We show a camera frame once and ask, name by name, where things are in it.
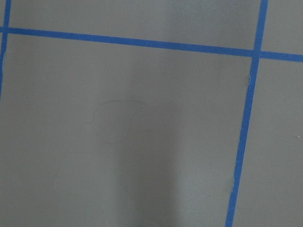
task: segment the gray painted surface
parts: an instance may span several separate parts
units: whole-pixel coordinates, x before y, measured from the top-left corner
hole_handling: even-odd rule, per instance
[[[3,25],[5,1],[0,1],[0,25]]]
[[[9,35],[7,226],[223,227],[250,58]]]
[[[262,60],[235,227],[303,223],[303,65]]]
[[[303,4],[301,0],[270,0],[263,50],[303,54]]]
[[[260,0],[12,1],[13,27],[252,49]]]

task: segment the blue tape line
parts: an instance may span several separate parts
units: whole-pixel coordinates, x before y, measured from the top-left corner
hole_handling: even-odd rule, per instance
[[[303,62],[303,55],[292,54],[292,53],[277,53],[277,52],[262,51],[260,54],[260,58]]]
[[[10,6],[11,6],[11,0],[6,0],[5,11],[4,11],[4,23],[2,28],[1,53],[0,53],[0,96],[2,90],[4,57],[5,57],[6,46],[8,41]]]
[[[253,102],[255,85],[256,85],[257,74],[258,74],[258,66],[259,66],[259,60],[261,54],[262,39],[264,34],[267,5],[268,5],[268,0],[261,1],[255,45],[254,45],[253,56],[252,56],[251,67],[250,67],[250,83],[246,93],[242,127],[240,132],[240,140],[239,140],[238,152],[236,157],[234,184],[229,200],[225,227],[232,227],[234,213],[236,209],[241,172],[242,172],[242,166],[244,160],[245,146],[246,146],[246,140],[247,140],[249,124],[250,124],[250,114],[251,114],[252,102]]]
[[[131,38],[103,36],[103,35],[87,35],[87,34],[78,34],[78,33],[44,31],[44,30],[34,30],[34,29],[13,28],[13,27],[9,28],[9,33],[19,34],[19,35],[34,35],[34,36],[61,38],[61,39],[83,40],[83,41],[92,41],[92,42],[109,43],[109,44],[145,46],[145,47],[154,47],[161,49],[181,50],[181,51],[227,54],[227,55],[244,56],[244,57],[252,56],[252,50],[245,50],[245,49],[227,48],[227,47],[218,47],[218,46],[205,46],[205,45],[197,45],[197,44],[171,43],[171,42],[163,42],[163,41],[131,39]]]

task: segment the blue painter's tape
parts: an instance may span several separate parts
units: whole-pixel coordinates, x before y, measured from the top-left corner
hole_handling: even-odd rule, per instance
[[[205,46],[205,45],[196,45],[196,44],[171,43],[171,42],[121,38],[121,37],[112,37],[112,36],[103,36],[103,35],[87,35],[87,34],[78,34],[78,33],[55,32],[55,31],[44,31],[44,30],[12,28],[12,27],[9,28],[9,33],[61,38],[61,39],[83,40],[83,41],[92,41],[92,42],[109,43],[109,44],[145,46],[145,47],[154,47],[154,48],[162,48],[162,49],[181,50],[181,51],[227,54],[227,55],[244,56],[244,57],[252,56],[252,50],[245,50],[245,49],[227,48],[227,47],[218,47],[218,46]]]
[[[262,51],[260,54],[260,58],[282,60],[282,61],[303,62],[303,55],[292,54],[292,53],[277,53],[277,52]]]
[[[241,172],[242,172],[242,166],[243,166],[243,160],[245,154],[245,147],[246,147],[247,135],[248,135],[249,124],[250,124],[250,115],[251,115],[255,85],[257,81],[258,66],[259,66],[262,40],[264,34],[267,5],[268,5],[268,0],[261,0],[257,32],[256,32],[254,50],[251,60],[251,67],[250,67],[250,83],[246,93],[243,120],[242,120],[241,132],[240,132],[240,140],[239,140],[238,152],[236,157],[234,184],[229,200],[225,227],[232,227],[233,218],[236,209]]]
[[[11,6],[11,0],[6,0],[5,11],[4,11],[4,23],[2,28],[1,52],[0,52],[0,96],[2,89],[4,57],[5,57],[6,46],[8,41],[10,6]]]

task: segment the grid of tape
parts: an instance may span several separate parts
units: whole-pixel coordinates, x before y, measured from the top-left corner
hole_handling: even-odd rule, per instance
[[[261,0],[260,8],[259,8],[259,16],[258,16],[258,25],[255,35],[254,49],[246,50],[246,49],[227,48],[227,47],[218,47],[218,46],[172,43],[172,42],[161,42],[161,41],[153,41],[153,40],[103,36],[103,35],[89,35],[89,34],[9,27],[11,0],[6,0],[4,23],[3,26],[0,26],[0,33],[2,33],[1,52],[0,52],[0,62],[1,62],[0,63],[0,93],[1,93],[1,84],[3,77],[3,63],[5,59],[8,34],[32,35],[32,36],[52,37],[52,38],[61,38],[61,39],[82,40],[82,41],[90,41],[90,42],[134,45],[134,46],[144,46],[150,48],[162,48],[162,49],[171,49],[171,50],[205,52],[205,53],[251,57],[250,82],[246,93],[246,101],[245,101],[244,113],[243,113],[243,119],[241,125],[240,140],[239,140],[238,152],[237,152],[236,163],[235,163],[234,186],[230,195],[229,207],[228,207],[226,223],[225,223],[226,227],[231,227],[233,223],[237,195],[240,185],[242,164],[244,160],[245,146],[246,146],[246,140],[249,130],[249,122],[250,122],[250,115],[251,115],[251,109],[252,109],[252,103],[254,97],[255,84],[258,74],[259,60],[261,58],[264,58],[264,59],[274,59],[274,60],[283,60],[283,61],[303,62],[303,55],[300,54],[267,52],[261,50],[265,21],[266,21],[267,5],[268,5],[268,0]]]

